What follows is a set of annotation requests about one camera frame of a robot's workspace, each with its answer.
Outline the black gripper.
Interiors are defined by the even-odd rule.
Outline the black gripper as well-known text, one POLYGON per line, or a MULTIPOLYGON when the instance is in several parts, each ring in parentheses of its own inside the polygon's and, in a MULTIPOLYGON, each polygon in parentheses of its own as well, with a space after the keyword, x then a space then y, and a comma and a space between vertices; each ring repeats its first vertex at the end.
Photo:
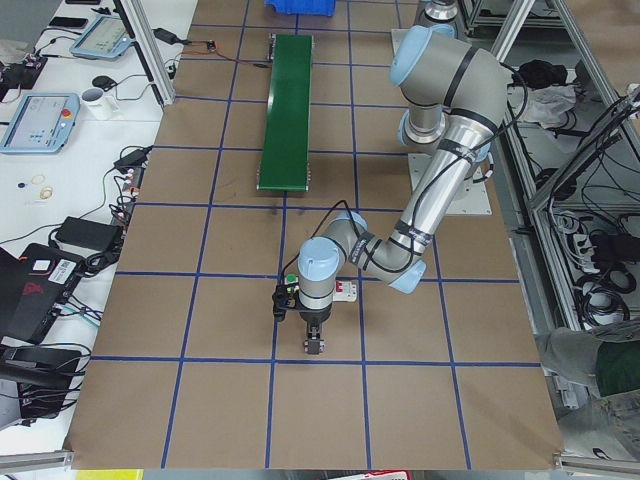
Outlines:
POLYGON ((303 342, 304 352, 308 355, 319 355, 324 352, 325 342, 322 338, 322 324, 331 315, 331 306, 322 309, 310 309, 301 306, 298 309, 301 318, 306 323, 306 338, 303 342))

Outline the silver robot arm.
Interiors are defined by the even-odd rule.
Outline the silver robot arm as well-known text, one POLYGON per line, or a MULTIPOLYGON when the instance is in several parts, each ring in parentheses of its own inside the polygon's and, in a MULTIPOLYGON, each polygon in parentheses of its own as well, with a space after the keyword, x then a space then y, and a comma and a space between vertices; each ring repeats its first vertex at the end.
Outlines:
POLYGON ((388 239, 370 232, 359 215, 344 213, 301 246, 293 302, 306 323, 304 350, 310 355, 324 350, 322 325, 345 263, 402 293, 416 288, 426 270, 424 251, 458 190, 486 158, 505 115, 506 69, 444 25, 411 27, 389 78, 409 103, 398 136, 427 155, 426 167, 388 239))

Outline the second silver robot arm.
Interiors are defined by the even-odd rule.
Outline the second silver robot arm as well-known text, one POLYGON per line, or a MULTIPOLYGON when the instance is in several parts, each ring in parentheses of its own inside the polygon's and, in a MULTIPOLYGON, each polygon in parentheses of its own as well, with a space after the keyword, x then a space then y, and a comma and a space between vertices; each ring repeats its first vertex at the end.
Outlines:
POLYGON ((458 15, 458 3, 456 0, 428 0, 422 11, 430 22, 451 23, 458 15))

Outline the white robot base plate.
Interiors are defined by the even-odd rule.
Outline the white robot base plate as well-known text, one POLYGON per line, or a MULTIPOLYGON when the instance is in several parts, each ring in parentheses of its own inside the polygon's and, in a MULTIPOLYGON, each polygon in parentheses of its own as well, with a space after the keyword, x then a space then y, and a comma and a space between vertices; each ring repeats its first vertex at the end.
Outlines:
MULTIPOLYGON (((424 153, 409 153, 407 155, 408 169, 411 182, 411 190, 414 190, 421 180, 424 172, 431 163, 431 157, 424 153)), ((450 203, 446 214, 450 215, 491 215, 491 205, 484 175, 492 175, 494 162, 491 154, 478 164, 475 164, 470 172, 472 177, 467 177, 458 188, 454 199, 450 203)))

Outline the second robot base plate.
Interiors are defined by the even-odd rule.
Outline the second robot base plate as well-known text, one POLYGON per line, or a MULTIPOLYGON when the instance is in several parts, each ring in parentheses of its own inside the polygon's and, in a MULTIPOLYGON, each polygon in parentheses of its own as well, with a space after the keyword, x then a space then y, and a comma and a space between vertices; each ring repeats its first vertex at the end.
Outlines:
POLYGON ((391 35, 394 53, 392 64, 399 68, 409 68, 415 63, 422 47, 420 35, 412 29, 394 29, 391 35))

